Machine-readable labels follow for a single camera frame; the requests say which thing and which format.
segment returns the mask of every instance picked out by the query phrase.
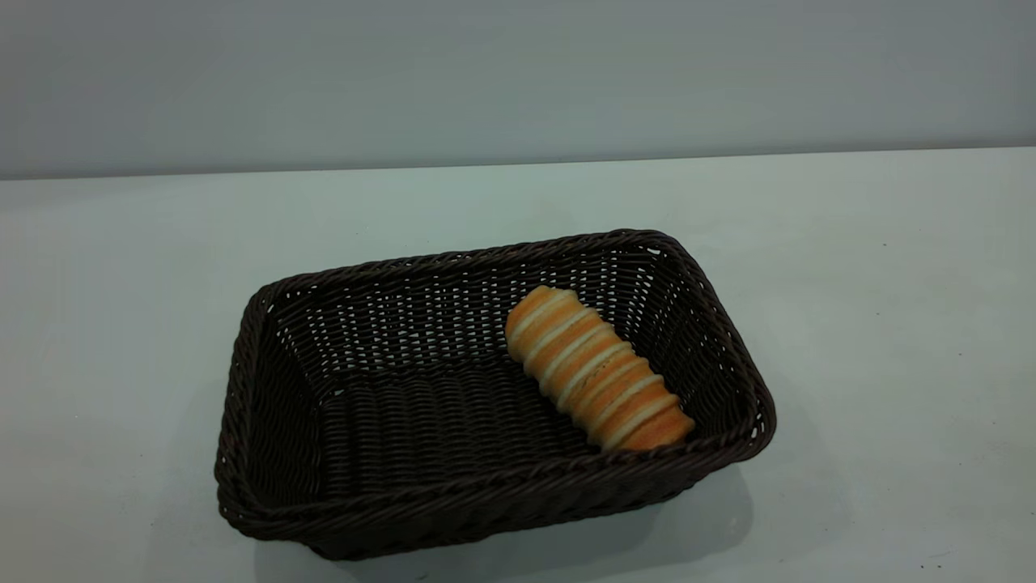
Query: white table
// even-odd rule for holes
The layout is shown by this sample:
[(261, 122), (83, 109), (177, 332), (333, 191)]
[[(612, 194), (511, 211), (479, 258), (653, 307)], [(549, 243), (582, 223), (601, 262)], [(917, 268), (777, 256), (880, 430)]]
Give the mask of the white table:
[[(620, 226), (709, 273), (777, 403), (761, 456), (661, 506), (361, 563), (220, 517), (260, 285)], [(2, 579), (1028, 581), (1034, 302), (1036, 148), (0, 182)]]

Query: rectangular basket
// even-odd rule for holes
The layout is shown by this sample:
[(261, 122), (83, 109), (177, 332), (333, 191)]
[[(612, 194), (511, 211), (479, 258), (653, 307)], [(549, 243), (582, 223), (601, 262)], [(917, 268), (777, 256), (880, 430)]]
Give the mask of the rectangular basket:
[[(605, 455), (505, 347), (511, 309), (572, 288), (697, 421)], [(215, 464), (243, 534), (358, 559), (639, 508), (754, 457), (772, 398), (698, 264), (617, 230), (284, 279), (249, 302)]]

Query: wicker basket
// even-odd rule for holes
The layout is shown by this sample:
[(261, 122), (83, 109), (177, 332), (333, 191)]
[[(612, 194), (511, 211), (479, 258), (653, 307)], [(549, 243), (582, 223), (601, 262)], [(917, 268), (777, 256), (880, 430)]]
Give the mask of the wicker basket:
[[(571, 287), (697, 428), (603, 455), (508, 358), (508, 312)], [(249, 302), (215, 464), (242, 533), (358, 559), (667, 500), (773, 437), (772, 398), (687, 251), (618, 230), (291, 276)]]

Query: gray wall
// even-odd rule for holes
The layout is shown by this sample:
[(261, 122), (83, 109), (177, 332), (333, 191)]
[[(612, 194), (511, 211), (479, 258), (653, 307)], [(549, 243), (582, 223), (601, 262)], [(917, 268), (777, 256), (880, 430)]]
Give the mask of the gray wall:
[(7, 0), (0, 176), (1036, 143), (1034, 0)]

